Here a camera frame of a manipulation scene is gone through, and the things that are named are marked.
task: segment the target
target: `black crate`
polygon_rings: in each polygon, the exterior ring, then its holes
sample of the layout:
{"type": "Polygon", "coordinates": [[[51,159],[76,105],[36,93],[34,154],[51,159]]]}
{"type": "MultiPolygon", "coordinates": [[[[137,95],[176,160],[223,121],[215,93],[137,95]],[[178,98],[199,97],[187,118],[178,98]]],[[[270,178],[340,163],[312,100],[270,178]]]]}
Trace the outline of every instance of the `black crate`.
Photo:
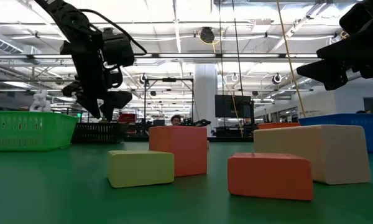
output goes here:
{"type": "Polygon", "coordinates": [[[73,132],[73,144],[116,144],[126,137],[127,125],[118,123],[78,123],[73,132]]]}

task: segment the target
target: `red object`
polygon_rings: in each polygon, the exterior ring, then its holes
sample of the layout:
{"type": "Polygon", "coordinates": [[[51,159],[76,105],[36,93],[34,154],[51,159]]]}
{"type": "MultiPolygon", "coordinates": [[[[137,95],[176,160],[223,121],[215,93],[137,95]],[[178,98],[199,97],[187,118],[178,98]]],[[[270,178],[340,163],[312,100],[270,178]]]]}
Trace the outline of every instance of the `red object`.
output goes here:
{"type": "Polygon", "coordinates": [[[137,121],[137,115],[136,114],[120,114],[117,121],[121,124],[128,124],[129,129],[127,129],[127,134],[130,136],[134,136],[136,134],[136,121],[137,121]]]}
{"type": "Polygon", "coordinates": [[[207,173],[207,128],[161,126],[149,129],[149,150],[174,154],[174,176],[207,173]]]}
{"type": "Polygon", "coordinates": [[[137,120],[136,114],[120,114],[117,121],[119,123],[135,123],[137,120]]]}
{"type": "Polygon", "coordinates": [[[228,159],[233,195],[312,200],[311,162],[290,154],[235,153],[228,159]]]}
{"type": "Polygon", "coordinates": [[[259,124],[259,129],[270,129],[270,128],[289,128],[301,126],[300,123],[267,123],[259,124]]]}

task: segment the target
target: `green table surface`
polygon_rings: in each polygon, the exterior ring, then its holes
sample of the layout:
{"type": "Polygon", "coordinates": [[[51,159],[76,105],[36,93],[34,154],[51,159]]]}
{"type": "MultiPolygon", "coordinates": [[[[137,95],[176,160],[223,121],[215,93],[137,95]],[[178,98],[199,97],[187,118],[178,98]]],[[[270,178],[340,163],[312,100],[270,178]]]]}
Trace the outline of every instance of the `green table surface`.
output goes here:
{"type": "Polygon", "coordinates": [[[106,178],[114,149],[147,150],[148,143],[0,152],[0,223],[373,223],[373,154],[370,184],[315,184],[314,200],[299,202],[228,193],[227,159],[251,152],[252,143],[210,143],[207,175],[125,189],[106,178]]]}

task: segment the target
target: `hanging light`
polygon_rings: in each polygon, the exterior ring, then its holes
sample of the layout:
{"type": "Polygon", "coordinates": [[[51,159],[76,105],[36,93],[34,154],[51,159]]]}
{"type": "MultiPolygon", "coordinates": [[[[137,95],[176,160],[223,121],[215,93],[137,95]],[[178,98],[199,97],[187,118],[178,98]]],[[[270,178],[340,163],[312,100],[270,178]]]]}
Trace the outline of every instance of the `hanging light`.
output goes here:
{"type": "Polygon", "coordinates": [[[232,81],[237,82],[238,80],[239,77],[236,75],[236,73],[234,73],[234,75],[232,76],[232,81]]]}
{"type": "Polygon", "coordinates": [[[282,76],[279,75],[279,73],[277,73],[276,75],[274,75],[274,77],[272,77],[272,83],[275,85],[278,85],[281,81],[282,81],[282,76]]]}
{"type": "Polygon", "coordinates": [[[145,74],[141,75],[139,77],[139,83],[144,84],[145,83],[145,79],[147,79],[147,77],[145,76],[145,74]]]}

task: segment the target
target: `person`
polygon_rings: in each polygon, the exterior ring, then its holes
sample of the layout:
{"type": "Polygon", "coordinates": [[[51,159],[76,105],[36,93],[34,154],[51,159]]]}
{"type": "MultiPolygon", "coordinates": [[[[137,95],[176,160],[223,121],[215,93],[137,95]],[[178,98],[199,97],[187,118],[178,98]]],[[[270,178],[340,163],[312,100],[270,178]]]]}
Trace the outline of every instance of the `person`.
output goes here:
{"type": "Polygon", "coordinates": [[[171,122],[173,126],[178,126],[181,123],[181,116],[180,115],[174,115],[171,118],[171,122]]]}

